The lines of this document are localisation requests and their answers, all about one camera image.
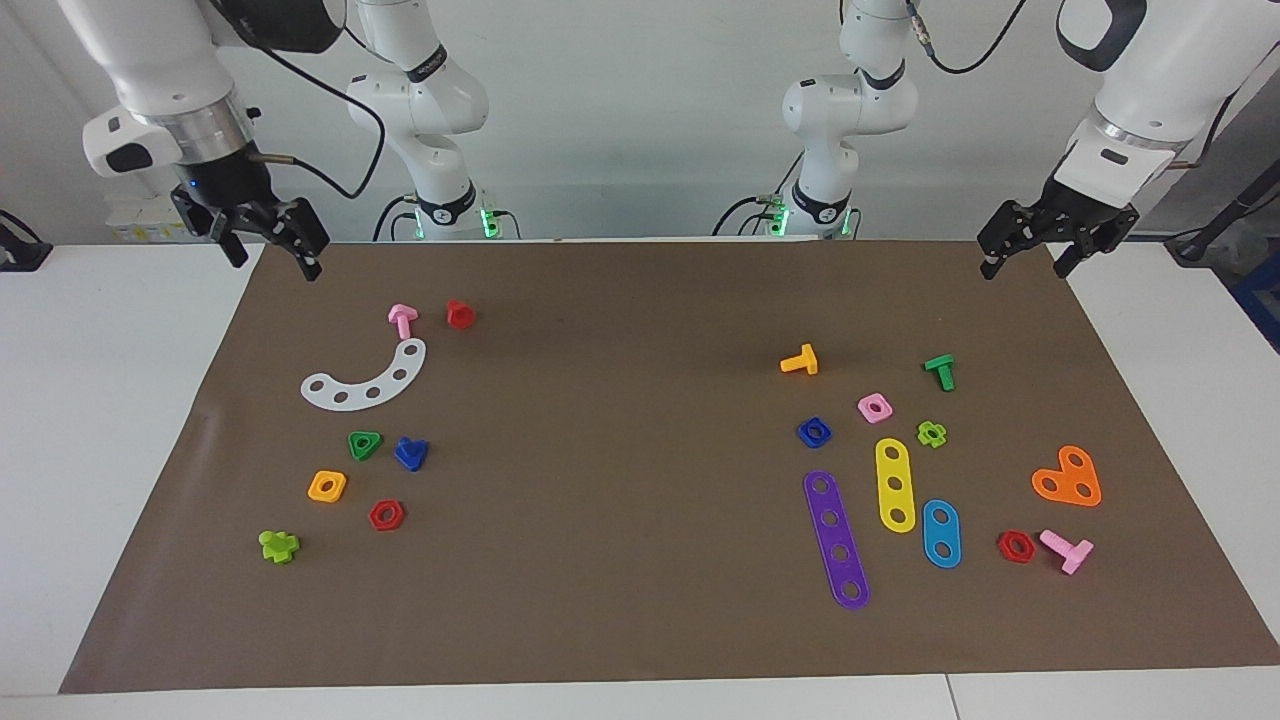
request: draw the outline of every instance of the yellow square nut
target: yellow square nut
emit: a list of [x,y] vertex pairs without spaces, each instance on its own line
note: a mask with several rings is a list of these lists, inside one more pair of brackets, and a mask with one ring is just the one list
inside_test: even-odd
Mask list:
[[347,488],[347,475],[334,470],[320,470],[311,478],[307,497],[316,502],[338,502],[342,491]]

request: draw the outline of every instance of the pink square nut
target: pink square nut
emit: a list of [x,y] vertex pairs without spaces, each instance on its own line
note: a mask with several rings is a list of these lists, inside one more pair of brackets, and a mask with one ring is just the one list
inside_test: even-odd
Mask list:
[[893,406],[884,400],[881,393],[872,393],[858,401],[858,411],[867,418],[870,424],[879,423],[881,420],[888,420],[893,414]]

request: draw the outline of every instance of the purple strip with holes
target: purple strip with holes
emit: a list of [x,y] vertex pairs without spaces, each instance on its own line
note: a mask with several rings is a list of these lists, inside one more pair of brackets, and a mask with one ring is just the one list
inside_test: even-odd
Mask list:
[[858,557],[858,546],[854,544],[849,515],[840,501],[836,478],[824,470],[809,473],[804,477],[804,495],[809,501],[809,515],[818,536],[822,561],[827,566],[831,594],[841,607],[858,610],[867,605],[872,593],[863,562]]

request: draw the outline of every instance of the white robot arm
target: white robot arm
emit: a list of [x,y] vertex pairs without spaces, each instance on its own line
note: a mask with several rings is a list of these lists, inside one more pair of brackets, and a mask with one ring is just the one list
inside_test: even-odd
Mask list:
[[[413,179],[419,227],[436,240],[492,236],[495,224],[484,193],[471,181],[458,146],[444,137],[484,126],[489,117],[484,87],[448,56],[425,0],[357,0],[357,8],[370,49],[399,70],[357,76],[347,94],[381,115],[387,142]],[[355,106],[351,117],[378,131]]]
[[819,76],[787,90],[782,114],[805,151],[799,177],[783,191],[786,233],[842,232],[858,173],[847,138],[900,131],[915,115],[919,94],[904,56],[910,36],[904,0],[851,0],[840,49],[854,74]]
[[1006,201],[978,233],[988,279],[1046,241],[1071,242],[1059,277],[1115,250],[1138,220],[1133,197],[1275,49],[1280,0],[1064,0],[1057,37],[1105,73],[1102,90],[1041,199]]
[[[84,154],[105,177],[173,164],[170,193],[187,228],[218,242],[233,265],[248,259],[237,232],[291,252],[307,279],[329,243],[306,199],[282,202],[253,143],[252,126],[214,41],[236,33],[196,0],[59,0],[120,105],[84,126]],[[266,47],[320,53],[342,31],[342,0],[218,0]]]

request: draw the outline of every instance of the white arc plate with holes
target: white arc plate with holes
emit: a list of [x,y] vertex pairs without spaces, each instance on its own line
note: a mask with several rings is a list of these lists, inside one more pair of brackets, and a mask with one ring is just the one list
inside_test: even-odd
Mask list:
[[321,410],[353,413],[376,407],[396,397],[417,377],[426,361],[426,343],[416,337],[396,346],[396,357],[371,380],[357,384],[340,383],[329,373],[316,373],[302,380],[302,397]]

